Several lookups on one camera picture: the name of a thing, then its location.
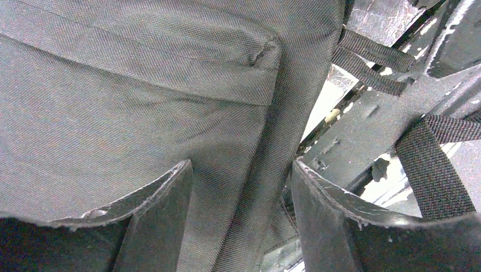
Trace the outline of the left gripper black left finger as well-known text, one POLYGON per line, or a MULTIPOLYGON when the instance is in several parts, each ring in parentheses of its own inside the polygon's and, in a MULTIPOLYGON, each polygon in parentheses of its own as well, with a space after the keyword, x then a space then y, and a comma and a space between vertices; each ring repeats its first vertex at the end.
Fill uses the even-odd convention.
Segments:
POLYGON ((175 271, 193 183, 190 160, 79 218, 1 214, 2 271, 175 271))

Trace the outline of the black student backpack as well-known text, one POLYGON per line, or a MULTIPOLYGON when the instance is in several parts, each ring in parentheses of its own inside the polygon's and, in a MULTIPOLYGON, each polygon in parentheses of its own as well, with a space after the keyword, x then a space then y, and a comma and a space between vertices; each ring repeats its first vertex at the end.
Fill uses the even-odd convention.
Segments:
MULTIPOLYGON (((2 1, 1 214, 79 218, 190 160, 175 271, 307 271, 293 162, 362 87, 406 90, 382 70, 411 71, 399 46, 441 2, 2 1)), ((422 115, 343 189, 480 215, 480 107, 422 115)))

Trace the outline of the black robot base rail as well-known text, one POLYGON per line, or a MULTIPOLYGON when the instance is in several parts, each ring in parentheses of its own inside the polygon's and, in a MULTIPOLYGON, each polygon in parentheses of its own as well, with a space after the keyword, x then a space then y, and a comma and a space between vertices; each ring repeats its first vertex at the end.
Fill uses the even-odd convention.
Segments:
POLYGON ((393 153, 404 130, 422 115, 460 118, 480 107, 479 1, 442 1, 399 47, 416 58, 413 68, 382 74, 406 82, 406 90, 396 97, 362 87, 302 157, 347 190, 365 183, 375 160, 393 153))

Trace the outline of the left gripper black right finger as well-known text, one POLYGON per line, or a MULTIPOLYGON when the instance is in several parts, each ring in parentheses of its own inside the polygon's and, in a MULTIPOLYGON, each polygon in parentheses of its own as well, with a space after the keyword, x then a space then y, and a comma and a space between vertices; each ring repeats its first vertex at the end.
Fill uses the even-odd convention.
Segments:
POLYGON ((479 271, 480 215, 428 221, 364 201, 308 165, 292 165, 307 271, 479 271))

